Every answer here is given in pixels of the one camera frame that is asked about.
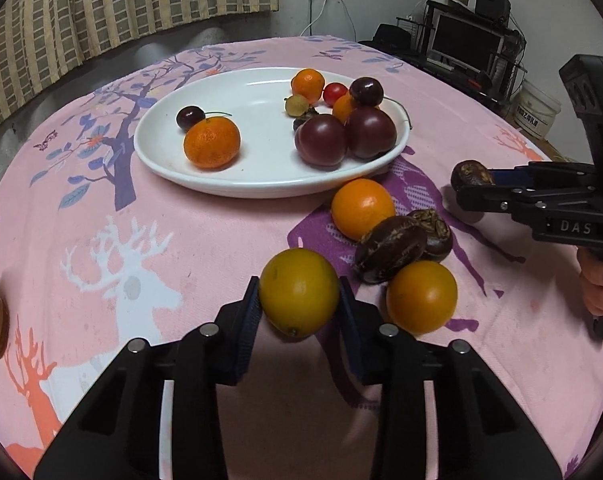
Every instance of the pink tablecloth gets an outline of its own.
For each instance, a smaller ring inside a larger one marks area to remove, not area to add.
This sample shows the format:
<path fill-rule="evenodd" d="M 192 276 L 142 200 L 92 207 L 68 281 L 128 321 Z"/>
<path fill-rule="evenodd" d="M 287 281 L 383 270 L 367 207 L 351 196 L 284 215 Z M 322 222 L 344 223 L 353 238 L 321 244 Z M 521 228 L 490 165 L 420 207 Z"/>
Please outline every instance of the pink tablecloth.
<path fill-rule="evenodd" d="M 18 153 L 0 185 L 0 282 L 11 322 L 0 360 L 0 441 L 10 455 L 32 474 L 129 339 L 170 341 L 214 319 L 278 251 L 303 245 L 347 271 L 353 247 L 330 224 L 327 195 L 269 202 L 206 196 L 154 176 L 134 154 L 136 123 L 157 99 L 246 66 L 374 76 L 406 106 L 414 126 L 409 148 L 381 181 L 400 212 L 434 206 L 456 236 L 444 262 L 459 283 L 455 318 L 424 339 L 467 339 L 561 467 L 574 468 L 603 409 L 603 344 L 589 335 L 575 251 L 533 242 L 506 216 L 472 224 L 447 187 L 460 160 L 506 168 L 540 155 L 438 80 L 327 37 L 183 52 L 67 105 Z M 378 301 L 380 290 L 361 286 L 357 296 Z M 245 381 L 220 390 L 232 479 L 368 478 L 379 391 L 356 389 L 343 366 L 330 327 L 284 345 L 262 322 Z M 167 456 L 163 441 L 165 478 Z"/>

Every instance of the tangerine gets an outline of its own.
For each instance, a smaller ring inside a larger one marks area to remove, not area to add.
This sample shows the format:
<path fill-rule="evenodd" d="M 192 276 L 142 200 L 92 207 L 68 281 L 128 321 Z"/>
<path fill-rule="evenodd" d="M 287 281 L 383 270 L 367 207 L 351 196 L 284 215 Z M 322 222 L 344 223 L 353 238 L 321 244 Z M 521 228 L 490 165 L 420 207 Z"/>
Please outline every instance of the tangerine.
<path fill-rule="evenodd" d="M 358 242 L 379 222 L 395 216 L 395 204 L 384 186 L 368 178 L 358 178 L 336 193 L 330 213 L 339 231 Z"/>
<path fill-rule="evenodd" d="M 352 95 L 346 93 L 342 95 L 333 105 L 333 115 L 338 118 L 342 124 L 345 124 L 348 116 L 357 108 Z"/>
<path fill-rule="evenodd" d="M 282 251 L 259 278 L 259 301 L 269 321 L 291 337 L 307 337 L 333 317 L 339 279 L 330 262 L 303 248 Z"/>
<path fill-rule="evenodd" d="M 386 291 L 390 319 L 415 336 L 443 327 L 453 317 L 456 305 L 453 273 L 428 260 L 404 267 Z"/>
<path fill-rule="evenodd" d="M 215 170 L 237 156 L 240 143 L 240 130 L 234 122 L 227 117 L 210 117 L 188 130 L 184 153 L 197 168 Z"/>
<path fill-rule="evenodd" d="M 299 94 L 306 97 L 312 105 L 321 99 L 326 80 L 324 76 L 313 68 L 305 68 L 297 72 L 297 75 L 291 80 L 291 89 L 293 94 Z"/>

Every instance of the plate rim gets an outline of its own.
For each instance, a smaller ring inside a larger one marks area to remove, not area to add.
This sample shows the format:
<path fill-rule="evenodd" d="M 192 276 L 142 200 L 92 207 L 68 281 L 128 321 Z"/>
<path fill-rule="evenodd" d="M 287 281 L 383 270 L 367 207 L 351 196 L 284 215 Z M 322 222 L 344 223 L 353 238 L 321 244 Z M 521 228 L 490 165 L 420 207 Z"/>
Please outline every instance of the plate rim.
<path fill-rule="evenodd" d="M 406 107 L 401 102 L 384 94 L 384 99 L 387 99 L 387 100 L 393 102 L 393 104 L 398 105 L 400 113 L 405 117 L 405 119 L 403 119 L 402 122 L 407 123 L 408 126 L 407 127 L 405 126 L 403 128 L 401 137 L 399 138 L 399 142 L 395 145 L 395 147 L 392 150 L 390 150 L 387 153 L 384 153 L 382 156 L 380 156 L 378 158 L 375 158 L 375 159 L 367 161 L 367 162 L 363 162 L 362 164 L 355 166 L 354 168 L 349 168 L 348 170 L 337 169 L 337 170 L 333 170 L 333 171 L 326 171 L 326 173 L 297 178 L 294 180 L 286 180 L 283 182 L 255 182 L 255 181 L 234 182 L 234 181 L 230 181 L 230 180 L 226 180 L 226 179 L 222 179 L 222 178 L 214 178 L 214 177 L 211 178 L 210 176 L 192 176 L 192 175 L 187 175 L 187 174 L 181 173 L 179 171 L 170 170 L 170 169 L 166 168 L 165 166 L 161 166 L 161 165 L 153 162 L 152 160 L 150 160 L 144 153 L 144 150 L 139 149 L 138 132 L 139 132 L 140 127 L 144 124 L 144 121 L 146 120 L 150 111 L 154 107 L 158 106 L 164 99 L 167 99 L 174 92 L 182 91 L 186 88 L 189 88 L 189 86 L 194 86 L 194 85 L 201 83 L 202 81 L 208 80 L 210 78 L 225 76 L 227 74 L 238 73 L 238 72 L 257 72 L 260 70 L 282 70 L 282 69 L 283 70 L 297 70 L 297 71 L 302 70 L 302 68 L 291 67 L 291 66 L 254 66 L 254 67 L 250 67 L 250 68 L 240 68 L 239 70 L 230 70 L 229 72 L 221 72 L 221 73 L 213 74 L 213 75 L 201 78 L 201 79 L 197 79 L 195 81 L 191 81 L 190 83 L 182 86 L 181 88 L 178 88 L 176 90 L 169 92 L 168 94 L 164 95 L 161 99 L 159 99 L 155 104 L 153 104 L 148 109 L 148 111 L 143 115 L 143 117 L 139 120 L 137 127 L 135 128 L 135 131 L 133 134 L 133 146 L 134 146 L 135 153 L 137 154 L 137 156 L 141 160 L 141 162 L 147 168 L 149 168 L 150 171 L 157 174 L 158 176 L 166 178 L 167 180 L 170 180 L 181 186 L 184 186 L 184 185 L 181 184 L 179 182 L 179 180 L 187 180 L 189 182 L 189 184 L 193 184 L 194 186 L 204 186 L 204 187 L 209 187 L 209 188 L 210 187 L 218 187 L 218 188 L 222 188 L 222 189 L 267 190 L 267 189 L 275 189 L 275 188 L 277 188 L 277 189 L 286 189 L 289 187 L 292 188 L 292 187 L 299 186 L 300 184 L 303 184 L 304 186 L 313 186 L 315 184 L 328 183 L 327 177 L 329 175 L 332 176 L 332 178 L 335 180 L 340 180 L 340 181 L 344 182 L 344 181 L 347 181 L 352 178 L 357 178 L 357 176 L 361 175 L 362 173 L 363 174 L 373 173 L 374 171 L 378 170 L 379 168 L 384 167 L 385 165 L 392 162 L 395 158 L 397 158 L 403 152 L 404 148 L 406 148 L 406 146 L 408 144 L 408 139 L 410 137 L 410 133 L 413 130 L 413 123 L 408 114 L 408 110 L 406 110 Z M 353 78 L 351 76 L 339 74 L 337 72 L 330 72 L 328 70 L 318 70 L 318 72 L 320 72 L 322 75 L 336 75 L 341 78 L 346 78 L 346 79 L 349 79 L 351 82 L 355 80 L 355 78 Z"/>

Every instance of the white bucket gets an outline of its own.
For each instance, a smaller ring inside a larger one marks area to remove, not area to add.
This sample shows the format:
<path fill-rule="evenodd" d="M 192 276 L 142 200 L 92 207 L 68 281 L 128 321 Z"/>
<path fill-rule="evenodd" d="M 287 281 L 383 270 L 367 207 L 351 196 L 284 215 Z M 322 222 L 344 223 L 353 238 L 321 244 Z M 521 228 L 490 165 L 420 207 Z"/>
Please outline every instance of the white bucket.
<path fill-rule="evenodd" d="M 548 134 L 561 103 L 524 79 L 515 100 L 515 121 L 538 139 Z"/>

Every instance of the curtain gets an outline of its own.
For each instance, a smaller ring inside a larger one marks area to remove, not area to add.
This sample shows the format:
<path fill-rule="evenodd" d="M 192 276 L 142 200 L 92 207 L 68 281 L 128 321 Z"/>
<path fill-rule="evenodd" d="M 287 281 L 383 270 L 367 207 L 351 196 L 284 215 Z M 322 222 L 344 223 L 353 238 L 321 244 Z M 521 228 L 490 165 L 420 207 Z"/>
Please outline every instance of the curtain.
<path fill-rule="evenodd" d="M 0 10 L 0 124 L 85 60 L 159 30 L 278 0 L 7 0 Z"/>

